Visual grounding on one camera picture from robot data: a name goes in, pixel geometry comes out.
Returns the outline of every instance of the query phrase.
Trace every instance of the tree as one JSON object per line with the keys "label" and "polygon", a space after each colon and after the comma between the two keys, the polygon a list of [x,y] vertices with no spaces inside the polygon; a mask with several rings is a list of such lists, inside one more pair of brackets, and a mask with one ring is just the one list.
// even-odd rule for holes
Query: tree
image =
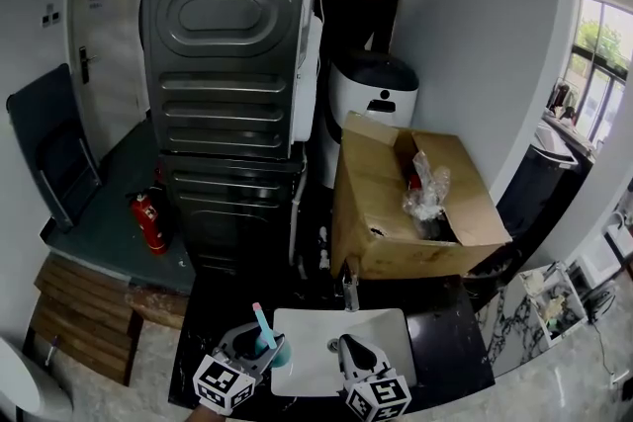
{"label": "tree", "polygon": [[[597,34],[599,30],[599,24],[595,20],[589,22],[582,20],[581,26],[578,29],[578,35],[576,44],[586,47],[587,49],[595,50]],[[597,54],[606,58],[610,63],[615,63],[628,68],[628,62],[622,57],[620,53],[620,42],[622,36],[615,29],[611,29],[608,25],[602,26],[600,32],[600,42],[597,47]]]}

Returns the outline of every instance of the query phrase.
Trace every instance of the toothbrush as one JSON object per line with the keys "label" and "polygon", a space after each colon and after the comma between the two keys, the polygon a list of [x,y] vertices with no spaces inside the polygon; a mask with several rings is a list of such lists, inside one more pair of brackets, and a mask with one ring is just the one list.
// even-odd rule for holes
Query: toothbrush
{"label": "toothbrush", "polygon": [[277,343],[275,342],[273,331],[270,330],[270,327],[268,326],[268,322],[266,321],[266,317],[264,316],[264,312],[261,309],[261,304],[259,302],[255,302],[253,304],[253,311],[255,311],[255,316],[257,317],[259,327],[261,327],[262,338],[268,344],[268,348],[274,350],[275,348],[277,348]]}

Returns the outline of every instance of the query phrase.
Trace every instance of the fire extinguisher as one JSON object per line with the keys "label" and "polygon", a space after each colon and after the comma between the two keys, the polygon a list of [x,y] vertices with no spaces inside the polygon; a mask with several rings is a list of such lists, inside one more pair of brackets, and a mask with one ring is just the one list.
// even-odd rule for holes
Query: fire extinguisher
{"label": "fire extinguisher", "polygon": [[160,226],[158,211],[152,205],[147,192],[139,192],[130,200],[130,208],[134,214],[147,246],[154,255],[162,255],[167,251],[167,238]]}

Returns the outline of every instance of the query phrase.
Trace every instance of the doorway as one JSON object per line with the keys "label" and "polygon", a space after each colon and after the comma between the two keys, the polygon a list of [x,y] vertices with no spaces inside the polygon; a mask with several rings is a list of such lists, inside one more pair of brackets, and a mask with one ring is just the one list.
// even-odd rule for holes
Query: doorway
{"label": "doorway", "polygon": [[136,0],[68,0],[75,93],[97,161],[144,119]]}

